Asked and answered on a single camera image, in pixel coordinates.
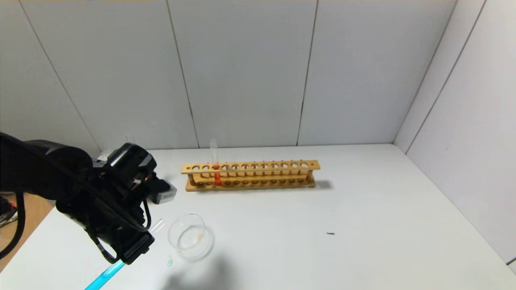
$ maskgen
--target white table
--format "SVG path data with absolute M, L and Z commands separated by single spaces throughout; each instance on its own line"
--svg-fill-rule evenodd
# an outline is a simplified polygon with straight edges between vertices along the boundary
M 197 213 L 214 249 L 188 264 L 162 230 L 105 290 L 516 289 L 511 270 L 393 145 L 220 149 L 221 162 L 318 159 L 317 187 L 203 194 L 185 192 L 180 169 L 209 162 L 209 149 L 151 153 L 158 176 L 178 188 L 174 201 L 151 205 L 153 220 Z M 0 274 L 0 288 L 83 289 L 107 265 L 54 209 Z

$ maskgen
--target wooden floor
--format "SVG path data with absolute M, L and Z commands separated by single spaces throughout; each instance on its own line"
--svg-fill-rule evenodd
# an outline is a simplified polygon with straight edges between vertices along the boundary
M 2 195 L 4 198 L 15 201 L 14 195 Z M 45 216 L 50 212 L 52 206 L 50 203 L 39 196 L 25 194 L 25 230 L 23 231 L 22 238 L 16 247 L 3 259 L 0 260 L 0 272 L 5 268 L 7 263 L 16 254 L 18 249 L 23 245 L 27 238 L 32 234 L 36 227 L 41 223 Z M 14 221 L 0 228 L 0 249 L 4 249 L 7 244 L 11 241 L 16 231 L 17 222 Z

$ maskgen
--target robotic arm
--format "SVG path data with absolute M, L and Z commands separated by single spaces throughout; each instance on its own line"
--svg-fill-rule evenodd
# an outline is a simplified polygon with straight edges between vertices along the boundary
M 147 197 L 169 191 L 170 185 L 156 177 L 156 161 L 145 149 L 126 143 L 101 163 L 79 148 L 44 140 L 22 142 L 0 133 L 0 143 L 0 189 L 17 193 L 19 211 L 17 232 L 0 259 L 23 232 L 23 192 L 56 200 L 57 209 L 84 228 L 110 263 L 131 264 L 149 250 L 154 238 L 148 232 Z M 99 239 L 115 250 L 116 257 Z

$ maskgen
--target wooden test tube rack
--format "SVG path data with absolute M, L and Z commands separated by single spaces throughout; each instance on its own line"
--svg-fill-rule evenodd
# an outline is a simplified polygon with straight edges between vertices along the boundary
M 281 160 L 270 162 L 211 163 L 183 165 L 181 174 L 188 175 L 186 191 L 243 190 L 315 187 L 312 175 L 319 170 L 317 160 Z M 215 173 L 220 173 L 222 185 L 215 185 Z

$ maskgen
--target blue liquid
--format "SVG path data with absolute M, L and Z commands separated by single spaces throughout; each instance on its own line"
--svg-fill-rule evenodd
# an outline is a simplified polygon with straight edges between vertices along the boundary
M 116 263 L 109 266 L 100 276 L 97 277 L 85 290 L 98 290 L 104 284 L 106 284 L 109 279 L 111 279 L 122 267 L 125 266 L 122 260 L 118 260 Z

